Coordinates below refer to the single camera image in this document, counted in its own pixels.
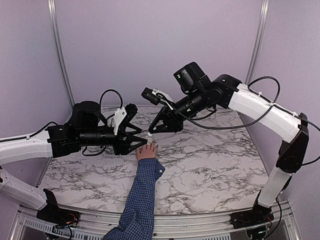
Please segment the clear nail polish bottle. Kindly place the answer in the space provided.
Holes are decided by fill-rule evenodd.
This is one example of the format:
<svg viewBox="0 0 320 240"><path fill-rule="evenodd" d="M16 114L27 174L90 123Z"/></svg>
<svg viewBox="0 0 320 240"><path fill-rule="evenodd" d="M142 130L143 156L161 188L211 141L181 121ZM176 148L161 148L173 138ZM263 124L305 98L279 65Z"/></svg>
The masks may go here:
<svg viewBox="0 0 320 240"><path fill-rule="evenodd" d="M151 141L152 137L150 136L149 132L147 130L144 130L141 134L140 137L143 139L146 139L147 141Z"/></svg>

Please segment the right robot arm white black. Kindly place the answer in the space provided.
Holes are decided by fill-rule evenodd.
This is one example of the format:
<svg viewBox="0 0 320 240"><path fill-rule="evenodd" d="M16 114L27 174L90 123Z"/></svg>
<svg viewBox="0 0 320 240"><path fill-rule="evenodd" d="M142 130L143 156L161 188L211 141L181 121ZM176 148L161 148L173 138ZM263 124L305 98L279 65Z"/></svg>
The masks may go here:
<svg viewBox="0 0 320 240"><path fill-rule="evenodd" d="M184 93L178 102L157 89L145 88L141 94L154 105L162 104L148 128L151 134L177 133L183 129L184 121L191 122L202 110L220 106L246 115L253 123L261 123L281 137L276 165L252 209L230 216L230 223L236 229L273 220L273 203L303 164L309 142L307 116L277 105L275 100L269 100L228 74L210 80L195 62L175 72L174 78Z"/></svg>

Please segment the blue checked shirt forearm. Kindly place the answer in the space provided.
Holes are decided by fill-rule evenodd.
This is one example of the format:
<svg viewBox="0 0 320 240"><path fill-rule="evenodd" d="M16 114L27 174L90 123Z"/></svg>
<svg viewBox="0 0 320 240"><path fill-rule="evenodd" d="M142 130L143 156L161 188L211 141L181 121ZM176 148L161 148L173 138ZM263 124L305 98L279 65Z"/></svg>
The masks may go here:
<svg viewBox="0 0 320 240"><path fill-rule="evenodd" d="M104 240L151 240L154 231L155 187L165 168L156 158L138 161L136 176L118 226Z"/></svg>

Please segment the person's bare hand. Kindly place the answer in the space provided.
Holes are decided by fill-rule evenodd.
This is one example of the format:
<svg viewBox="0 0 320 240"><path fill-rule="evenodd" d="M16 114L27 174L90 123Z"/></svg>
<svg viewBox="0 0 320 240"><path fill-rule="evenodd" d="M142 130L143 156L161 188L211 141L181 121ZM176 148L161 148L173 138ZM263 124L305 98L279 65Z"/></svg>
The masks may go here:
<svg viewBox="0 0 320 240"><path fill-rule="evenodd" d="M158 152L158 145L153 141L151 144L145 144L136 150L136 158L138 161L143 159L155 159Z"/></svg>

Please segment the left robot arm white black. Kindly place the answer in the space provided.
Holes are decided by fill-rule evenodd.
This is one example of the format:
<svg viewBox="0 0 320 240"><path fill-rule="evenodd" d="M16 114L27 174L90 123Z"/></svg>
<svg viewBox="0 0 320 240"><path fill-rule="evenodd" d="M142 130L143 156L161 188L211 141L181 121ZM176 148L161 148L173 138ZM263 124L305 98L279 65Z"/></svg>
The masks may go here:
<svg viewBox="0 0 320 240"><path fill-rule="evenodd" d="M97 102L76 103L70 119L63 125L49 124L29 135L1 139L0 164L60 158L89 146L111 146L116 156L128 155L147 143L146 139L137 136L142 129L131 124L137 112L138 108L132 103L120 107L114 112L113 126L108 126ZM41 220L59 223L68 215L67 210L58 206L52 191L33 187L3 168L0 170L0 191L37 210L37 218Z"/></svg>

